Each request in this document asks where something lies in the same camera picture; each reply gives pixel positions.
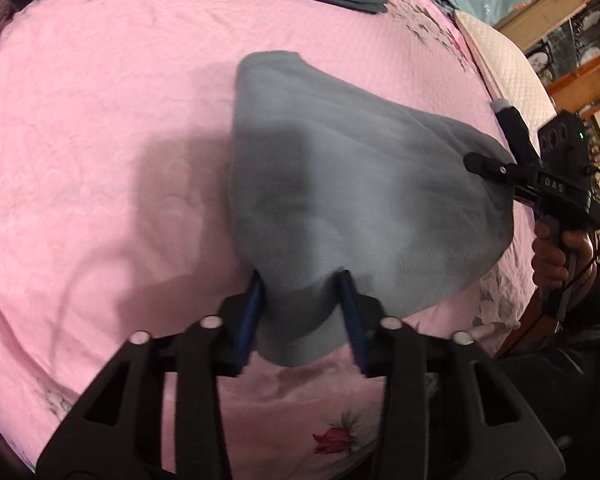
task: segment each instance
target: pillow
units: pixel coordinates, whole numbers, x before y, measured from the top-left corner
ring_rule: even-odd
[[[509,100],[529,127],[529,136],[539,152],[538,128],[556,115],[551,98],[522,51],[493,27],[462,10],[456,23],[482,72],[491,98]]]

